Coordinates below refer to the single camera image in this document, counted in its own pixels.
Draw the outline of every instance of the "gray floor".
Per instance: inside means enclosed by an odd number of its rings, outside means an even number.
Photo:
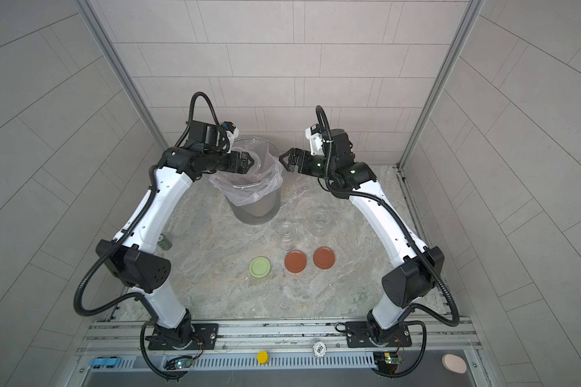
[[[395,170],[375,166],[387,197],[402,219],[413,226]],[[316,238],[308,231],[316,208],[331,213],[331,232]],[[297,224],[296,248],[308,257],[299,274],[284,267],[285,252],[277,247],[273,227],[282,221]],[[321,190],[317,179],[284,172],[279,214],[263,225],[245,225],[233,215],[224,197],[205,177],[180,200],[163,231],[172,241],[170,282],[193,318],[293,318],[365,316],[383,292],[381,277],[391,264],[372,227],[349,201]],[[336,253],[328,270],[317,268],[311,256],[319,246]],[[271,273],[254,279],[250,261],[265,256]],[[444,312],[436,291],[426,301]],[[131,300],[115,312],[117,321],[146,320],[147,312]]]
[[[356,387],[356,386],[439,386],[439,387],[473,387],[469,365],[465,374],[447,371],[441,364],[441,358],[446,353],[454,353],[463,359],[463,351],[426,351],[424,359],[417,369],[403,378],[381,378],[366,369],[343,370],[267,370],[267,371],[201,371],[187,374],[181,383],[190,386],[276,386],[290,387]],[[417,351],[409,356],[403,367],[411,364]],[[130,386],[155,387],[166,386],[166,381],[152,372],[92,372],[84,386]]]

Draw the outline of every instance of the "tiled wall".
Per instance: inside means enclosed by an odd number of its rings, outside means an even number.
[[[501,384],[581,386],[581,0],[487,0],[404,172]]]
[[[0,386],[70,359],[75,288],[159,155],[69,0],[0,1]],[[120,290],[102,267],[84,305]]]
[[[358,160],[393,164],[465,2],[91,0],[168,143],[206,92],[222,120],[285,151],[326,107]],[[196,119],[210,121],[205,108]]]

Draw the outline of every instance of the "black cable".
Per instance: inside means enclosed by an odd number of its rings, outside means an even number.
[[[385,208],[385,210],[392,216],[392,218],[394,219],[394,221],[398,225],[398,228],[400,228],[400,230],[403,232],[404,238],[407,239],[407,242],[408,242],[409,246],[413,249],[413,252],[415,252],[415,254],[419,258],[420,262],[422,262],[422,265],[426,268],[428,273],[431,275],[431,277],[434,279],[434,281],[439,286],[439,289],[443,293],[443,297],[445,297],[445,301],[447,302],[448,306],[450,307],[450,311],[452,313],[452,319],[448,320],[447,318],[441,316],[437,312],[435,312],[435,311],[431,310],[430,308],[428,308],[424,305],[421,305],[421,304],[412,303],[411,307],[425,311],[426,313],[430,314],[432,317],[434,317],[440,323],[443,323],[443,324],[448,325],[448,326],[457,326],[459,321],[460,321],[460,316],[458,314],[458,308],[456,307],[456,303],[454,302],[454,298],[452,297],[450,290],[448,289],[447,285],[443,282],[443,279],[441,278],[439,273],[437,273],[435,268],[431,265],[431,263],[428,261],[428,259],[424,256],[423,252],[420,251],[418,245],[415,243],[415,241],[411,237],[409,229],[406,228],[402,219],[400,219],[400,217],[398,216],[396,211],[394,211],[394,209],[387,203],[387,201],[385,199],[382,199],[381,197],[378,197],[376,195],[372,195],[369,193],[352,191],[352,190],[349,190],[349,191],[347,191],[347,190],[343,190],[343,191],[342,190],[335,190],[334,188],[331,187],[329,169],[330,169],[330,164],[331,164],[331,150],[333,148],[331,146],[331,143],[333,141],[333,137],[331,136],[331,129],[329,126],[329,122],[327,121],[327,116],[325,114],[325,110],[323,110],[323,108],[320,105],[318,105],[316,111],[317,111],[318,123],[319,123],[319,125],[321,125],[322,128],[325,128],[325,131],[327,132],[327,143],[329,143],[329,146],[327,146],[327,156],[325,159],[325,173],[324,173],[325,186],[334,196],[336,196],[336,194],[338,194],[338,195],[364,197],[366,199],[374,200],[379,205],[382,205],[383,208]]]
[[[374,368],[372,368],[372,372],[376,373],[379,376],[384,376],[386,378],[401,378],[403,376],[407,376],[409,375],[411,372],[415,371],[415,369],[419,366],[419,362],[422,361],[422,358],[424,357],[424,352],[426,352],[426,325],[424,325],[424,323],[422,321],[419,320],[414,320],[414,321],[405,321],[405,324],[407,325],[421,325],[422,326],[422,345],[419,349],[419,354],[418,354],[418,358],[415,359],[415,362],[413,362],[413,364],[407,368],[406,370],[402,371],[402,372],[398,372],[398,373],[383,373],[379,370],[376,370]]]
[[[108,249],[107,252],[105,252],[104,255],[102,255],[99,259],[97,259],[97,261],[93,264],[93,266],[85,274],[84,278],[82,278],[82,281],[80,281],[80,284],[77,286],[76,294],[73,297],[73,309],[76,310],[77,314],[79,314],[81,316],[93,316],[94,314],[98,314],[98,313],[101,313],[105,310],[110,309],[112,306],[115,306],[118,303],[123,302],[124,300],[127,300],[127,299],[132,298],[132,297],[140,298],[142,296],[141,293],[136,293],[136,292],[127,293],[127,294],[122,295],[121,297],[115,298],[114,300],[108,302],[107,304],[105,304],[103,306],[99,306],[98,308],[94,308],[94,309],[86,309],[82,305],[82,298],[84,296],[84,290],[86,289],[86,286],[88,285],[88,282],[92,278],[93,274],[99,269],[99,267],[101,267],[101,265],[105,262],[106,259],[108,259],[112,255],[114,255],[114,253],[123,245],[123,242],[125,242],[125,240],[127,240],[127,238],[129,238],[129,236],[133,232],[134,228],[136,228],[136,226],[138,225],[138,223],[140,222],[140,220],[142,219],[144,214],[150,208],[151,204],[153,204],[153,200],[155,200],[155,197],[157,195],[157,177],[155,176],[156,169],[157,169],[156,165],[153,165],[148,169],[148,177],[150,178],[150,187],[151,187],[150,194],[146,200],[146,203],[144,204],[144,206],[140,210],[140,212],[136,215],[136,217],[134,218],[133,222],[131,222],[131,225],[129,225],[127,230],[125,230],[123,232],[123,236],[121,236],[118,239],[118,241],[116,241],[114,244],[112,244],[112,246]]]
[[[143,325],[142,325],[142,329],[140,329],[140,352],[142,353],[142,358],[144,359],[144,362],[146,363],[146,365],[148,365],[148,367],[158,376],[163,377],[164,379],[166,379],[166,381],[168,380],[179,380],[180,378],[184,377],[185,375],[187,375],[188,371],[182,372],[182,373],[168,373],[168,372],[164,372],[162,370],[160,370],[159,368],[155,367],[155,365],[152,363],[152,361],[150,361],[150,359],[148,358],[148,355],[146,353],[146,346],[145,346],[145,342],[144,342],[144,331],[146,330],[146,327],[149,325],[155,325],[155,321],[151,320],[151,321],[146,321]]]

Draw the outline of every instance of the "green jar lid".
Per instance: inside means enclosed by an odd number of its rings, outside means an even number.
[[[250,262],[250,275],[254,278],[264,278],[271,271],[271,263],[265,257],[256,257]]]

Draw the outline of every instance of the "marble surface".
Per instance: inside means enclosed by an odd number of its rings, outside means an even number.
[[[413,228],[395,170],[385,165],[374,166],[373,171],[401,218]],[[321,190],[314,177],[286,171],[283,177],[280,211],[263,225],[237,220],[206,176],[180,199],[163,230],[173,247],[167,252],[158,248],[156,254],[171,261],[169,281],[193,319],[365,316],[379,301],[381,277],[392,266],[364,216],[348,200]],[[331,215],[331,230],[318,238],[309,231],[310,214],[317,208]],[[274,236],[273,227],[283,221],[296,224],[295,248],[308,259],[299,274],[284,267],[286,252]],[[331,269],[321,270],[312,261],[320,246],[336,253]],[[257,256],[271,261],[271,272],[263,279],[248,272]],[[436,289],[423,303],[445,312]],[[132,300],[122,303],[114,316],[115,321],[149,318]]]

